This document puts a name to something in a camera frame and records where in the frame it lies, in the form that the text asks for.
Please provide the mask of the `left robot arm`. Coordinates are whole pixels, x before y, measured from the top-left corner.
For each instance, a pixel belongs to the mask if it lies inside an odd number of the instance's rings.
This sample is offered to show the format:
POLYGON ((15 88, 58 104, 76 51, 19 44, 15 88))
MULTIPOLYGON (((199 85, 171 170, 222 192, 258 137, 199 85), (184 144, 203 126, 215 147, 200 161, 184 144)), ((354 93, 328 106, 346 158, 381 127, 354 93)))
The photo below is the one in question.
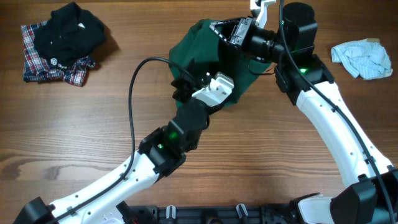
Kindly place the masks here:
POLYGON ((89 186, 45 204, 37 197, 24 205, 15 223, 125 223, 117 206, 178 169, 186 153, 194 150, 210 115, 219 110, 234 89, 234 81, 218 72, 198 87, 174 80, 182 105, 168 125, 157 128, 133 146, 131 156, 120 166, 89 186))

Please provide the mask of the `dark green shorts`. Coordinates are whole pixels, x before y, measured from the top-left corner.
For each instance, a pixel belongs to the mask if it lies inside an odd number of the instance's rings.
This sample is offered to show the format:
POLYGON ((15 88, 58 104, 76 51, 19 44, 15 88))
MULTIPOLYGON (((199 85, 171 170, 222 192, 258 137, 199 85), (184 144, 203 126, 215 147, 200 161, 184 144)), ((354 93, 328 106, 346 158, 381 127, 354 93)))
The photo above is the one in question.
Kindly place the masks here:
POLYGON ((184 38, 169 51, 169 60, 181 65, 195 78, 201 80, 206 73, 222 72, 234 80, 229 107, 253 84, 259 73, 270 69, 269 63, 251 60, 247 55, 229 48, 210 29, 210 19, 191 26, 184 38))

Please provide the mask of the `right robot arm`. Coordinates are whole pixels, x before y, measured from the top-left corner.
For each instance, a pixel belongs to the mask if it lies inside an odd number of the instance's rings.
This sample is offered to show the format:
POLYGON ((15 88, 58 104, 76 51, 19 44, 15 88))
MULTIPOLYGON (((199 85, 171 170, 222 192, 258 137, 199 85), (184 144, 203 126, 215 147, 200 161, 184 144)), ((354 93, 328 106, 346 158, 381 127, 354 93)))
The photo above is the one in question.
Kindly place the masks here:
POLYGON ((344 191, 292 202, 301 223, 396 223, 397 169, 369 140, 340 94, 326 65, 314 53, 318 24, 302 2, 279 5, 279 28, 266 30, 267 1, 255 1, 253 16, 213 21, 210 29, 228 47, 255 61, 275 63, 279 90, 314 125, 340 172, 344 191))

